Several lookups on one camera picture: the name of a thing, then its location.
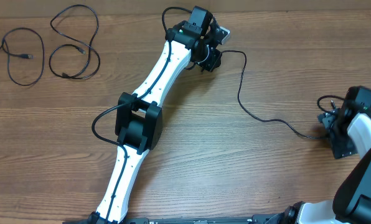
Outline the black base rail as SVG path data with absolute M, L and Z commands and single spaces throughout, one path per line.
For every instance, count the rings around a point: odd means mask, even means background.
M 222 218 L 125 218 L 123 221 L 108 223 L 119 224 L 289 224 L 293 223 L 284 213 L 256 214 L 252 217 L 222 217 Z

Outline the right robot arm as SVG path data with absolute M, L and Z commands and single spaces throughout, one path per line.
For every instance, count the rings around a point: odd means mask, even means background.
M 358 155 L 359 162 L 332 200 L 296 203 L 268 223 L 371 223 L 371 89 L 352 86 L 342 101 L 318 120 L 334 157 Z

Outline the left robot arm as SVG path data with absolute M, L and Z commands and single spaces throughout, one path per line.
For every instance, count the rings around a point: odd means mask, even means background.
M 122 93 L 116 106 L 98 119 L 116 112 L 117 147 L 114 169 L 103 200 L 85 223 L 122 223 L 130 194 L 145 157 L 162 133 L 162 104 L 174 81 L 189 63 L 212 71 L 220 65 L 216 49 L 230 32 L 221 28 L 213 14 L 199 6 L 190 17 L 172 28 L 164 28 L 165 44 L 157 63 L 145 81 L 132 94 Z

